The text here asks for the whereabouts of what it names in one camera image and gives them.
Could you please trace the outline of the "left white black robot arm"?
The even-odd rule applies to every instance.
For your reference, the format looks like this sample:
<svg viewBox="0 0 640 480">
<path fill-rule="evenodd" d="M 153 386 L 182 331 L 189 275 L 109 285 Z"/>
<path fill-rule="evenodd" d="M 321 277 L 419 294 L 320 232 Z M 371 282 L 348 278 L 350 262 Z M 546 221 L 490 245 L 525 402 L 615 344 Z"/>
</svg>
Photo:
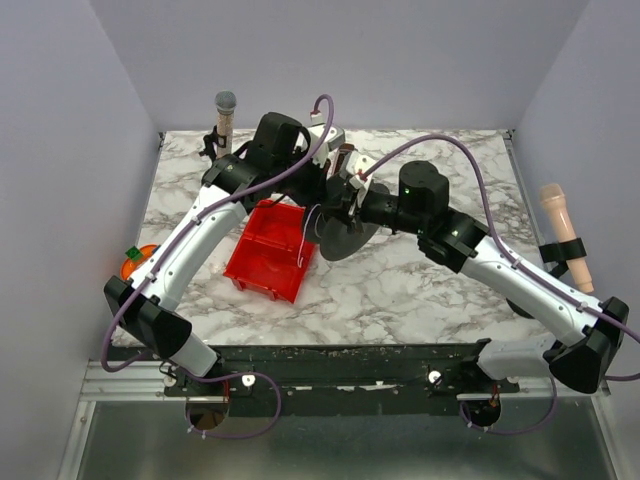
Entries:
<svg viewBox="0 0 640 480">
<path fill-rule="evenodd" d="M 203 263 L 261 201 L 280 194 L 304 204 L 321 193 L 338 131 L 332 114 L 314 110 L 310 120 L 304 126 L 269 112 L 237 150 L 218 130 L 205 137 L 202 153 L 211 165 L 190 209 L 128 277 L 113 276 L 104 286 L 114 328 L 195 378 L 210 375 L 220 356 L 175 311 Z"/>
</svg>

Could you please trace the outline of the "black perforated cable spool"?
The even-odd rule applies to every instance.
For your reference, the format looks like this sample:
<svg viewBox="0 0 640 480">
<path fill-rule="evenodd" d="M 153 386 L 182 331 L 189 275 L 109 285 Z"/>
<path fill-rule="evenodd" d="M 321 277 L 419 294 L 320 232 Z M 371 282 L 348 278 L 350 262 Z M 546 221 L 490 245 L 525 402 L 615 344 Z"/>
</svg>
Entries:
<svg viewBox="0 0 640 480">
<path fill-rule="evenodd" d="M 304 239 L 320 248 L 321 256 L 330 262 L 340 261 L 355 254 L 378 232 L 380 227 L 367 224 L 364 234 L 340 234 L 336 218 L 322 213 L 320 207 L 312 211 L 306 207 L 301 220 Z"/>
</svg>

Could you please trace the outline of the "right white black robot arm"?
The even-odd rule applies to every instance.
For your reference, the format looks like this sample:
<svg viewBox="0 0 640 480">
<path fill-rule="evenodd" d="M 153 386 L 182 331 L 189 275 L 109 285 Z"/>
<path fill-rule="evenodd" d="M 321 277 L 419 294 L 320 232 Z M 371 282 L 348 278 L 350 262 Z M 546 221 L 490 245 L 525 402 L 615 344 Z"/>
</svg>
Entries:
<svg viewBox="0 0 640 480">
<path fill-rule="evenodd" d="M 327 182 L 319 233 L 325 259 L 360 249 L 366 227 L 411 233 L 429 260 L 490 287 L 547 329 L 526 341 L 487 341 L 475 359 L 486 377 L 552 377 L 580 393 L 598 389 L 621 344 L 624 302 L 576 291 L 494 240 L 487 226 L 450 207 L 449 181 L 428 161 L 400 169 L 395 195 L 357 180 L 338 173 Z"/>
</svg>

